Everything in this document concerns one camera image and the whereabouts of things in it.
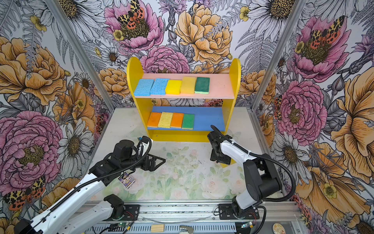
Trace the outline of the small yellow sponge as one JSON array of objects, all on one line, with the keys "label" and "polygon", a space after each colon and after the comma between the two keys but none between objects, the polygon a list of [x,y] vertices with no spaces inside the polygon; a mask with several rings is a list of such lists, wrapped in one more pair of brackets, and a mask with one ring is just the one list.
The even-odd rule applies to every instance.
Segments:
[{"label": "small yellow sponge", "polygon": [[222,168],[226,168],[226,167],[228,167],[228,166],[230,166],[230,165],[233,165],[233,164],[235,164],[235,163],[236,163],[236,161],[234,161],[233,159],[231,159],[230,162],[229,162],[228,164],[220,163],[220,165],[221,165]]}]

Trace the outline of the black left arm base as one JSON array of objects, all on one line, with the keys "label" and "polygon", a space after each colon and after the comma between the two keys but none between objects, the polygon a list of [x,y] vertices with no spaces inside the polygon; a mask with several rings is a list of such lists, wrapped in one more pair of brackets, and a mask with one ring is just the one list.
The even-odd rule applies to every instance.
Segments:
[{"label": "black left arm base", "polygon": [[118,205],[114,207],[110,219],[115,221],[136,221],[138,219],[140,205]]}]

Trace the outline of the large blue sponge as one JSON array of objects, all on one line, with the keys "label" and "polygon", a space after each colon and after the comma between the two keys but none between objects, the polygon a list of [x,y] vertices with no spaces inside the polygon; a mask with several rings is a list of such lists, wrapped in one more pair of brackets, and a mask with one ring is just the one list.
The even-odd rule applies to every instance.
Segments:
[{"label": "large blue sponge", "polygon": [[135,97],[150,96],[153,83],[154,83],[154,80],[152,79],[140,79],[135,89],[134,96]]}]

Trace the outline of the orange sponge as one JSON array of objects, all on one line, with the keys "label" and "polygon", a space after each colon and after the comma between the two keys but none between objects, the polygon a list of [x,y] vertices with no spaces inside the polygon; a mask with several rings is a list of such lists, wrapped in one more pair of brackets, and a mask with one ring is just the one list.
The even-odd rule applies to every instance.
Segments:
[{"label": "orange sponge", "polygon": [[158,128],[159,121],[161,119],[162,113],[151,112],[150,117],[147,122],[148,128]]}]

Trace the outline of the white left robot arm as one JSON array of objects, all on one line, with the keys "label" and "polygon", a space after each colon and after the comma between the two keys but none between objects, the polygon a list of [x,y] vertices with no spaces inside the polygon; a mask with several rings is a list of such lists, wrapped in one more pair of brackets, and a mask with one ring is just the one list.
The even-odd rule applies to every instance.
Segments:
[{"label": "white left robot arm", "polygon": [[121,140],[113,152],[91,167],[84,178],[53,206],[35,216],[32,220],[22,218],[14,227],[16,234],[56,234],[68,219],[93,195],[103,190],[113,180],[125,178],[129,171],[136,169],[153,172],[159,168],[156,164],[165,159],[152,155],[153,140],[140,137],[135,144],[131,140]]}]

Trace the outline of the tan yellow sponge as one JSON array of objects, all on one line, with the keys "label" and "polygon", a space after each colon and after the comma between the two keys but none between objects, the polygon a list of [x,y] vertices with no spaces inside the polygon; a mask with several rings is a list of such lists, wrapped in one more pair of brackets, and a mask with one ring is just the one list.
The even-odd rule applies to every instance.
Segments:
[{"label": "tan yellow sponge", "polygon": [[170,123],[170,127],[181,129],[182,124],[183,124],[183,118],[184,118],[183,113],[173,113],[171,123]]}]

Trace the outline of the bright yellow sponge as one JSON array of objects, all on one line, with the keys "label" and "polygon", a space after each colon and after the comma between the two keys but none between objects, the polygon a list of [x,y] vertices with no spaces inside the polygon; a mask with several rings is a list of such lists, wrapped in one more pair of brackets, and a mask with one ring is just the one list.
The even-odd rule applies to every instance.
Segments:
[{"label": "bright yellow sponge", "polygon": [[181,80],[169,80],[165,89],[166,95],[180,95],[181,85]]}]

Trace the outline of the dark green sponge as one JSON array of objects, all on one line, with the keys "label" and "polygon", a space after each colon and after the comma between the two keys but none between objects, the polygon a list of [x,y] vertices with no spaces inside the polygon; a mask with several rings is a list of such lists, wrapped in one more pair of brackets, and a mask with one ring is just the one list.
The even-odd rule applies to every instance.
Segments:
[{"label": "dark green sponge", "polygon": [[195,83],[195,94],[209,94],[210,78],[207,77],[197,77]]}]

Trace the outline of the textured yellow sponge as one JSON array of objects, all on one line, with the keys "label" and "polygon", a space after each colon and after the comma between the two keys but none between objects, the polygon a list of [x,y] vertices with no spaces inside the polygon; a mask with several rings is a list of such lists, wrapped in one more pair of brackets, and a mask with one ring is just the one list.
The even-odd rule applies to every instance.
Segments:
[{"label": "textured yellow sponge", "polygon": [[173,113],[170,112],[162,112],[161,117],[158,123],[158,128],[167,128],[169,129],[171,126]]}]

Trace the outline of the yellow sponge green backing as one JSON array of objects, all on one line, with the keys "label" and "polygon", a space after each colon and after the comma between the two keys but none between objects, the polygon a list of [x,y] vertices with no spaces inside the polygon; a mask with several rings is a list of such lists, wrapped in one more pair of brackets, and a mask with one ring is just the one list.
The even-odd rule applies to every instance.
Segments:
[{"label": "yellow sponge green backing", "polygon": [[182,122],[182,129],[184,130],[193,130],[194,128],[194,114],[184,114],[183,122]]}]

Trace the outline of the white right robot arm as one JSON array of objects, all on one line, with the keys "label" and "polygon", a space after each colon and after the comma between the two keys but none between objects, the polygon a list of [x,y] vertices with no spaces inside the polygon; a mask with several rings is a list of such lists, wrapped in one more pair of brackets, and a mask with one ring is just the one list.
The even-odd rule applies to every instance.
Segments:
[{"label": "white right robot arm", "polygon": [[210,160],[229,165],[233,160],[243,169],[245,190],[234,197],[233,213],[243,217],[246,212],[260,205],[267,197],[281,190],[281,180],[271,157],[257,155],[243,148],[228,135],[212,126],[207,138],[212,146]]}]

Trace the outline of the rounded yellow sponge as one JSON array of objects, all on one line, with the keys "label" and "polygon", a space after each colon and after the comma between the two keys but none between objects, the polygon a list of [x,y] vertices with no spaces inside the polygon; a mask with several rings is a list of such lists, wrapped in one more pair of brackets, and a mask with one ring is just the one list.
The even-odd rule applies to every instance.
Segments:
[{"label": "rounded yellow sponge", "polygon": [[195,93],[196,77],[183,77],[180,88],[181,95],[193,95]]}]

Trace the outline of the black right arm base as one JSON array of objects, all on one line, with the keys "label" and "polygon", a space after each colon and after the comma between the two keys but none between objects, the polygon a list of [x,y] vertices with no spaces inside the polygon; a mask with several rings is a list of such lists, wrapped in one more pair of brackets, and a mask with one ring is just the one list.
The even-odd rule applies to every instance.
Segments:
[{"label": "black right arm base", "polygon": [[254,220],[259,219],[260,215],[258,210],[254,209],[252,206],[241,209],[237,204],[219,204],[218,212],[220,220]]}]

